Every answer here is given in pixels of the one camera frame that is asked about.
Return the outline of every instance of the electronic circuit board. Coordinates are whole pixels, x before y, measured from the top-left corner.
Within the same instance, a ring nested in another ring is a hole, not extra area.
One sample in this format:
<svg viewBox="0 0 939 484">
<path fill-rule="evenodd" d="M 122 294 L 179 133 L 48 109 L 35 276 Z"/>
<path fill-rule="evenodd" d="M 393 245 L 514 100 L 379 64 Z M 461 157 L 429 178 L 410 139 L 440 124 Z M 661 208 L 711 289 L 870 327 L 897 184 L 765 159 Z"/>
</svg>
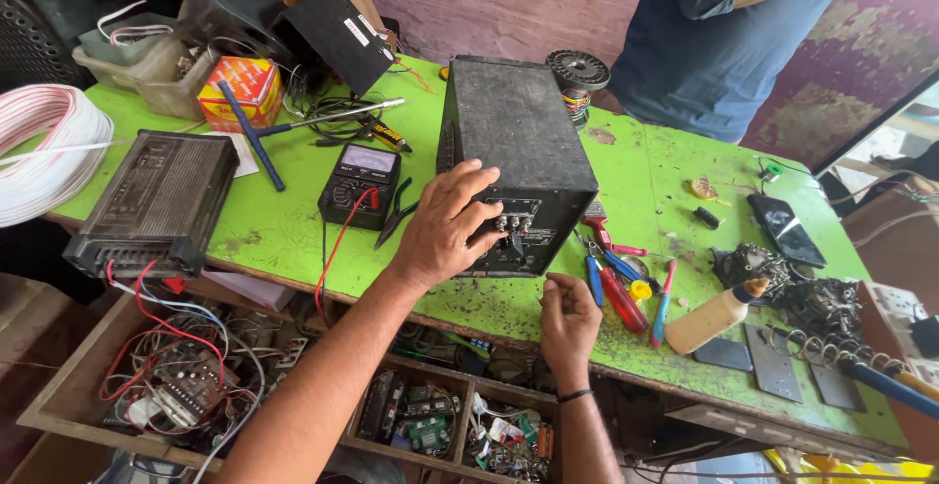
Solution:
<svg viewBox="0 0 939 484">
<path fill-rule="evenodd" d="M 194 427 L 205 419 L 240 381 L 224 369 L 219 386 L 219 359 L 211 351 L 199 353 L 198 362 L 161 378 L 156 396 L 167 416 L 182 427 Z"/>
</svg>

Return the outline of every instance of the analog multimeter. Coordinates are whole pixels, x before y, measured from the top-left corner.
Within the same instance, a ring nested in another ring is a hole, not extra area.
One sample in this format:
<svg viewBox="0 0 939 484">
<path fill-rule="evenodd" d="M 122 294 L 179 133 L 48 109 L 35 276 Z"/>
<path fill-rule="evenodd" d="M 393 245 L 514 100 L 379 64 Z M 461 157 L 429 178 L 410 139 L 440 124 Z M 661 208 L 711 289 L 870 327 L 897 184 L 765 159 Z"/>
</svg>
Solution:
<svg viewBox="0 0 939 484">
<path fill-rule="evenodd" d="M 401 154 L 347 143 L 319 197 L 319 212 L 326 222 L 344 224 L 356 200 L 374 187 L 379 191 L 379 206 L 373 208 L 372 201 L 364 199 L 349 226 L 381 231 L 400 174 Z"/>
</svg>

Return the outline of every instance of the orange box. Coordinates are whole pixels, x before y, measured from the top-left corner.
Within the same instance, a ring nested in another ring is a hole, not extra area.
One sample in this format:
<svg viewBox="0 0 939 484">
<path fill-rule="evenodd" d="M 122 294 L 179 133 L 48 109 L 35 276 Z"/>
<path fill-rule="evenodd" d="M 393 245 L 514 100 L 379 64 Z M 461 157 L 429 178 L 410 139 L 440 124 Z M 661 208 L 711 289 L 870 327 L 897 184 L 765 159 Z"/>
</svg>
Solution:
<svg viewBox="0 0 939 484">
<path fill-rule="evenodd" d="M 240 132 L 241 124 L 219 90 L 228 81 L 245 117 L 254 128 L 272 126 L 281 110 L 284 90 L 277 67 L 264 58 L 222 57 L 196 99 L 212 130 Z"/>
</svg>

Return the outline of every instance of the blue handle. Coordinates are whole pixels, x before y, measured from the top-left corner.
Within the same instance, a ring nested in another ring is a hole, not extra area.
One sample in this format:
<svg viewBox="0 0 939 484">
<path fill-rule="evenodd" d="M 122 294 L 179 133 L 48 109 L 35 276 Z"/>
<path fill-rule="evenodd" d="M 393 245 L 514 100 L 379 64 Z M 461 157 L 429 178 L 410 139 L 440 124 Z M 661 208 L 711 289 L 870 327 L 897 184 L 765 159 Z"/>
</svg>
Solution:
<svg viewBox="0 0 939 484">
<path fill-rule="evenodd" d="M 933 418 L 933 420 L 939 420 L 939 403 L 928 396 L 919 394 L 910 387 L 881 374 L 863 363 L 855 363 L 851 367 L 846 366 L 845 370 L 848 376 L 858 382 L 862 382 L 877 392 L 896 399 L 900 403 L 909 405 L 923 415 Z"/>
<path fill-rule="evenodd" d="M 282 125 L 269 126 L 268 128 L 260 128 L 254 130 L 254 133 L 258 137 L 267 137 L 268 135 L 274 135 L 280 132 L 286 132 L 293 129 L 293 123 L 284 123 Z"/>
<path fill-rule="evenodd" d="M 612 251 L 606 250 L 605 253 L 603 254 L 603 258 L 604 258 L 607 262 L 609 262 L 609 265 L 610 265 L 610 266 L 613 266 L 613 268 L 614 268 L 616 271 L 618 271 L 618 272 L 620 272 L 621 274 L 625 275 L 626 278 L 628 278 L 628 279 L 630 280 L 630 282 L 632 282 L 632 281 L 634 281 L 634 280 L 641 280 L 642 282 L 646 282 L 646 281 L 640 276 L 640 274 L 636 273 L 636 270 L 630 268 L 630 267 L 629 267 L 629 264 L 627 264 L 627 263 L 625 263 L 625 262 L 623 262 L 623 261 L 620 261 L 620 259 L 616 256 L 616 254 L 614 254 Z"/>
<path fill-rule="evenodd" d="M 587 278 L 590 280 L 590 291 L 593 293 L 593 301 L 597 307 L 603 306 L 603 286 L 600 284 L 600 272 L 597 268 L 596 259 L 590 256 L 584 257 L 587 263 Z"/>
<path fill-rule="evenodd" d="M 257 138 L 257 133 L 252 128 L 251 123 L 248 122 L 248 118 L 245 117 L 244 111 L 241 110 L 241 105 L 239 105 L 238 100 L 235 99 L 235 94 L 232 93 L 228 81 L 219 81 L 219 89 L 222 91 L 222 95 L 225 95 L 225 100 L 228 101 L 228 105 L 232 107 L 232 112 L 234 112 L 235 117 L 238 118 L 238 122 L 241 124 L 241 129 L 244 131 L 244 134 L 248 136 L 248 142 L 251 143 L 251 148 L 254 149 L 257 157 L 261 160 L 261 165 L 263 165 L 264 169 L 268 172 L 270 180 L 274 182 L 274 188 L 278 191 L 283 191 L 285 189 L 284 182 L 281 181 L 280 175 L 278 175 L 277 170 L 274 169 L 274 164 L 270 162 L 268 153 L 264 151 L 264 146 L 261 145 L 261 140 Z"/>
<path fill-rule="evenodd" d="M 665 314 L 669 311 L 669 301 L 671 296 L 666 292 L 662 294 L 662 300 L 658 302 L 658 312 L 655 313 L 655 322 L 651 325 L 649 333 L 649 342 L 654 347 L 662 344 L 665 340 Z"/>
</svg>

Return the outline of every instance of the amplifier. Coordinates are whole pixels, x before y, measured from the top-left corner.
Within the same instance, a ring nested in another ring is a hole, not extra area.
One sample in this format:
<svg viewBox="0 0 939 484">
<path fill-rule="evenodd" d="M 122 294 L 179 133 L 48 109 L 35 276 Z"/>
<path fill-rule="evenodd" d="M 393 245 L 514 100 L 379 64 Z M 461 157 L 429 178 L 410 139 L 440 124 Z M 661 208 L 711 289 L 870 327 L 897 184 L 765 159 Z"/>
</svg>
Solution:
<svg viewBox="0 0 939 484">
<path fill-rule="evenodd" d="M 479 158 L 501 176 L 474 200 L 501 201 L 483 231 L 510 235 L 458 276 L 544 274 L 599 190 L 545 64 L 457 56 L 443 104 L 437 172 Z"/>
<path fill-rule="evenodd" d="M 198 276 L 205 247 L 238 168 L 232 140 L 219 135 L 140 130 L 124 161 L 66 246 L 63 257 L 88 275 Z"/>
</svg>

